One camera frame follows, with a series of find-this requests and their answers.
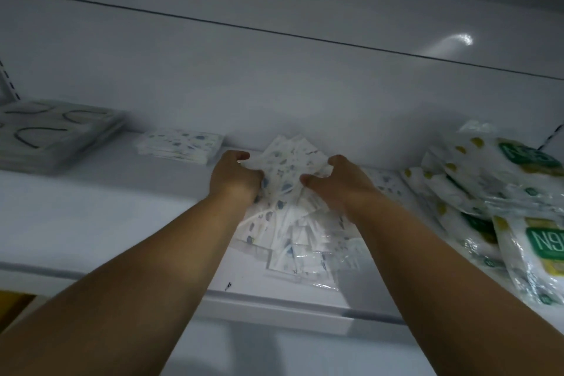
forearm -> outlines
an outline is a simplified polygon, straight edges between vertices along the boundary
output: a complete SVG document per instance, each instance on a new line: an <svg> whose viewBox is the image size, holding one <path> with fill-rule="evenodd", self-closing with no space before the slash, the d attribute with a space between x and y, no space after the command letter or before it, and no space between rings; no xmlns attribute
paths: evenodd
<svg viewBox="0 0 564 376"><path fill-rule="evenodd" d="M0 337L0 373L158 374L244 204L208 197Z"/></svg>
<svg viewBox="0 0 564 376"><path fill-rule="evenodd" d="M560 333L416 217L377 193L359 194L349 213L439 375L562 368Z"/></svg>

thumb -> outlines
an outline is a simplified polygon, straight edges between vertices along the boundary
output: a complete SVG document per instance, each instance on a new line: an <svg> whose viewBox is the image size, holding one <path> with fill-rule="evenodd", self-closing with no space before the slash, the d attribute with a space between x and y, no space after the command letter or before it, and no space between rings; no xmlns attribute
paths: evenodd
<svg viewBox="0 0 564 376"><path fill-rule="evenodd" d="M311 174L302 174L300 176L300 182L305 186L308 187L309 189L315 191L315 189L317 189L317 187L319 186L319 182L322 179L316 176L313 176Z"/></svg>

black line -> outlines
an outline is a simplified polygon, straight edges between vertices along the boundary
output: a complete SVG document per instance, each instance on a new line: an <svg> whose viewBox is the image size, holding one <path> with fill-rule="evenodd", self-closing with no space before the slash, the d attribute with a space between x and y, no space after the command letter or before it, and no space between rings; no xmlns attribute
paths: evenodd
<svg viewBox="0 0 564 376"><path fill-rule="evenodd" d="M452 59L428 57L428 56L422 56L422 55L418 55L418 54L410 54L410 53L407 53L407 52L393 51L391 49L374 48L373 46L357 45L357 44L353 44L353 43L339 42L337 40L323 39L323 38L319 38L319 37L296 35L296 34L293 34L293 33L286 33L286 32L282 32L282 31L274 31L274 30L266 30L264 28L257 28L257 27L240 26L240 25L237 25L237 24L224 23L224 22L221 22L221 21L213 21L211 19L194 18L193 16L183 16L183 15L178 15L178 14L169 14L169 13L154 11L154 10L150 10L150 9L131 8L129 6L121 6L121 5L115 5L115 4L112 4L112 3L105 3L105 2L96 2L96 1L93 1L93 0L70 0L70 1L87 3L87 4L91 4L91 5L97 5L97 6L105 6L107 8L124 9L124 10L128 10L128 11L133 11L133 12L141 12L141 13L145 13L145 14L168 16L170 18L187 19L189 21L195 21L195 22L199 22L199 23L215 24L217 26L239 28L239 29L242 29L242 30L252 30L252 31L258 31L258 32L262 32L262 33L270 33L270 34L278 35L278 36L297 37L297 38L301 38L301 39L312 40L312 41L315 41L315 42L325 42L325 43L330 43L330 44L335 44L335 45L349 46L349 47L352 47L352 48L369 49L371 51L387 52L389 54L398 54L398 55L403 55L403 56L407 56L407 57L432 59L434 61L442 61L442 62L445 62L445 63L459 64L459 65L462 65L462 66L487 68L489 70L504 71L504 72L507 72L507 73L516 73L518 75L533 76L535 78L545 78L545 79L554 79L554 80L564 81L564 78L558 78L556 76L541 75L539 73L528 73L528 72L524 72L524 71L511 70L511 69L508 69L508 68L490 67L490 66L484 66L484 65L481 65L481 64L468 63L468 62L464 62L464 61L455 61L455 60L452 60Z"/></svg>

hand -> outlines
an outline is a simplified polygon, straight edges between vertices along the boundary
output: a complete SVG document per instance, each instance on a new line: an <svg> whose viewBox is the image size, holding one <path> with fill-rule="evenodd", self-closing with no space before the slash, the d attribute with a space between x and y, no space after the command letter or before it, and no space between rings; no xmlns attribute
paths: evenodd
<svg viewBox="0 0 564 376"><path fill-rule="evenodd" d="M211 174L210 195L227 193L246 206L251 205L261 188L264 173L242 167L237 162L249 157L249 152L225 152Z"/></svg>
<svg viewBox="0 0 564 376"><path fill-rule="evenodd" d="M349 216L349 206L355 197L363 193L380 194L367 175L343 155L332 156L328 162L333 166L329 177L322 179L303 174L300 181L305 187L316 192L330 209Z"/></svg>

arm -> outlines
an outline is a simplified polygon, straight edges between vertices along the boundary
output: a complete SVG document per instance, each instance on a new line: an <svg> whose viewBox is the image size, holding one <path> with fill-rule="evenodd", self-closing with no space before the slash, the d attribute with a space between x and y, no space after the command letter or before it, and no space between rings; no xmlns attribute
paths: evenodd
<svg viewBox="0 0 564 376"><path fill-rule="evenodd" d="M159 374L260 188L248 157L226 152L207 198L0 336L0 374Z"/></svg>
<svg viewBox="0 0 564 376"><path fill-rule="evenodd" d="M343 156L302 176L358 227L419 346L440 376L559 374L564 337L387 199Z"/></svg>

